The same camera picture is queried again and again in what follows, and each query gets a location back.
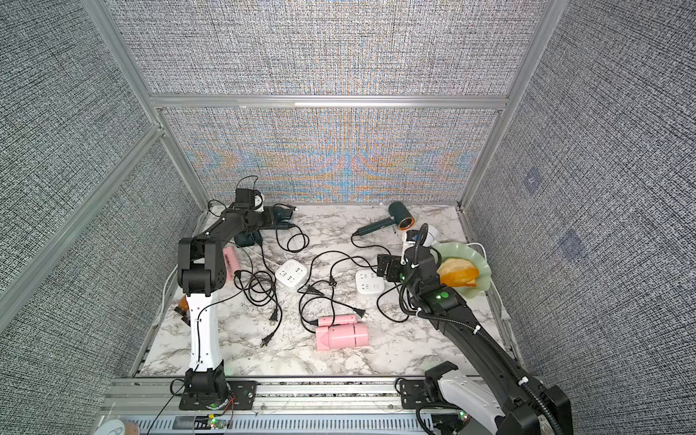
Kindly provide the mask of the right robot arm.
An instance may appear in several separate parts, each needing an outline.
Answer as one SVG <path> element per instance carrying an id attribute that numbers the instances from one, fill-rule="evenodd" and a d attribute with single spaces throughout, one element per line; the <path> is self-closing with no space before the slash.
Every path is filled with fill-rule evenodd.
<path id="1" fill-rule="evenodd" d="M 491 434 L 540 434 L 545 427 L 554 434 L 573 433 L 568 396 L 543 384 L 498 344 L 466 300 L 442 284 L 443 264 L 425 246 L 411 246 L 403 257 L 377 257 L 377 274 L 401 287 L 402 311 L 430 322 L 484 382 L 474 385 L 451 362 L 439 364 L 426 373 L 426 407 L 464 411 Z"/>

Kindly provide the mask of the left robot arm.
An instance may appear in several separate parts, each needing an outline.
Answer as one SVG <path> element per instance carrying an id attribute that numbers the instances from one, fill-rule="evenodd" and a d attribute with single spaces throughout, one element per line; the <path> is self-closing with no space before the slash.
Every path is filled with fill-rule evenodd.
<path id="1" fill-rule="evenodd" d="M 230 207 L 195 237 L 181 239 L 178 247 L 178 283 L 188 303 L 191 332 L 190 368 L 187 373 L 224 371 L 219 347 L 216 296 L 231 277 L 224 246 L 242 233 L 288 229 L 292 213 Z"/>

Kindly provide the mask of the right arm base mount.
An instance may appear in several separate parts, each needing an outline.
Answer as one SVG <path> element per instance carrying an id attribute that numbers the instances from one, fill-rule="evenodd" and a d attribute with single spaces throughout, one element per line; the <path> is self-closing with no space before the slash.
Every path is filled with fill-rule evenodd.
<path id="1" fill-rule="evenodd" d="M 452 362 L 443 362 L 426 371 L 422 379 L 397 377 L 394 382 L 402 408 L 415 412 L 416 422 L 426 434 L 456 434 L 469 423 L 462 408 L 446 402 L 438 386 L 444 375 L 458 369 Z M 427 423 L 423 417 L 426 411 L 444 411 L 444 414 L 436 413 L 433 422 Z"/>

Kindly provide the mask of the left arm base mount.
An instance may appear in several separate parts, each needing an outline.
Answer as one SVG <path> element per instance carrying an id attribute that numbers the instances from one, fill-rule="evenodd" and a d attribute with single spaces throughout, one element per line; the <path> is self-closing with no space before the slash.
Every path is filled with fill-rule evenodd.
<path id="1" fill-rule="evenodd" d="M 181 411 L 215 411 L 224 409 L 250 411 L 257 395 L 256 381 L 229 381 L 221 362 L 215 369 L 188 369 L 184 391 L 179 397 Z"/>

